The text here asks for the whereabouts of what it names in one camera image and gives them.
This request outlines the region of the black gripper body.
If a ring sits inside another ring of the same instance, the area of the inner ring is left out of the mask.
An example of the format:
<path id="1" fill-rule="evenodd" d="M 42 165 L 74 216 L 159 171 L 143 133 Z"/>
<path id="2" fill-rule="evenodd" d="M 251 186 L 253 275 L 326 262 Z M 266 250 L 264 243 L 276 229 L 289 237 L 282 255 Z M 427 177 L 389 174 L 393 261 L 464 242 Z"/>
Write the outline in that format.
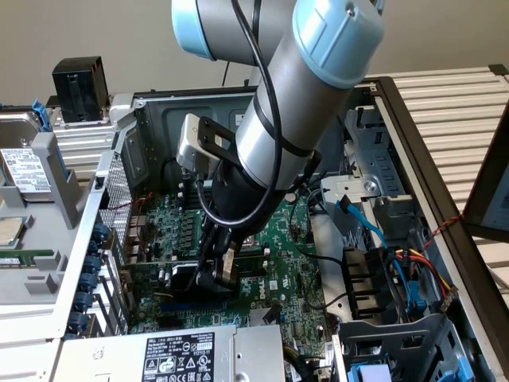
<path id="1" fill-rule="evenodd" d="M 265 192 L 266 189 L 252 181 L 244 170 L 224 160 L 212 179 L 213 204 L 217 214 L 225 220 L 239 220 L 253 212 Z M 276 189 L 249 224 L 232 229 L 232 239 L 240 241 L 262 231 L 285 195 L 285 190 Z"/>

